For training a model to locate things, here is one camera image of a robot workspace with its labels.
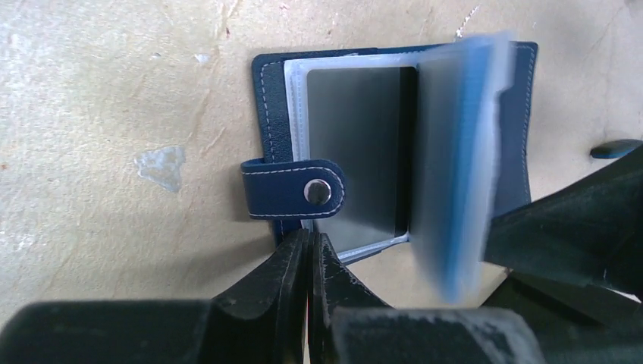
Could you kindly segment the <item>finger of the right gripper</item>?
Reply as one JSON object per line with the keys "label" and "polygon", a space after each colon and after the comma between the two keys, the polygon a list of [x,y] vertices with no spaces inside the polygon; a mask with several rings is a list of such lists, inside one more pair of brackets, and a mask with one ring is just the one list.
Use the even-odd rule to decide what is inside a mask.
{"label": "finger of the right gripper", "polygon": [[495,218],[485,261],[642,295],[642,149]]}
{"label": "finger of the right gripper", "polygon": [[642,305],[612,290],[512,273],[484,305],[522,316],[548,363],[642,361]]}

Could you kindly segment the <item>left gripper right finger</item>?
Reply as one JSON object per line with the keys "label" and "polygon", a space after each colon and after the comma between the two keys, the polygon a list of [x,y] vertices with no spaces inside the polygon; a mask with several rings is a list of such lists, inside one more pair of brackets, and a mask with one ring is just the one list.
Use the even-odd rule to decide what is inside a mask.
{"label": "left gripper right finger", "polygon": [[309,234],[309,357],[312,363],[543,363],[516,313],[499,308],[395,309],[334,251]]}

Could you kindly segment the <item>blue card holder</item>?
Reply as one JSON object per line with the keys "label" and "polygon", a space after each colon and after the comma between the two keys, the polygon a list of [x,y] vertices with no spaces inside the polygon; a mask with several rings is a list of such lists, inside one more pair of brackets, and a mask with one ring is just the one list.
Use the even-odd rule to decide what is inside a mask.
{"label": "blue card holder", "polygon": [[477,289],[491,219],[531,201],[537,55],[508,33],[257,55],[249,216],[276,241],[326,234],[343,262],[409,243],[434,292],[458,303]]}

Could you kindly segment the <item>black VIP credit card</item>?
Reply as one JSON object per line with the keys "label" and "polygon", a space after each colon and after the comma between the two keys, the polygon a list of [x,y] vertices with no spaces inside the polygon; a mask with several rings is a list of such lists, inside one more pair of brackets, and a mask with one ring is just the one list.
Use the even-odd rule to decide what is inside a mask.
{"label": "black VIP credit card", "polygon": [[307,75],[309,154],[340,166],[343,208],[316,222],[335,243],[368,244],[406,233],[414,67],[321,69]]}

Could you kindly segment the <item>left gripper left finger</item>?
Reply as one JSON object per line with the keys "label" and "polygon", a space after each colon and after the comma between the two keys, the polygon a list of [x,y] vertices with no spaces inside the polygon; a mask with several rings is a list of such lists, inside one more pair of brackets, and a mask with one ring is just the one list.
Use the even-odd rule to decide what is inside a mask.
{"label": "left gripper left finger", "polygon": [[1,332],[3,363],[301,363],[308,233],[208,300],[34,303]]}

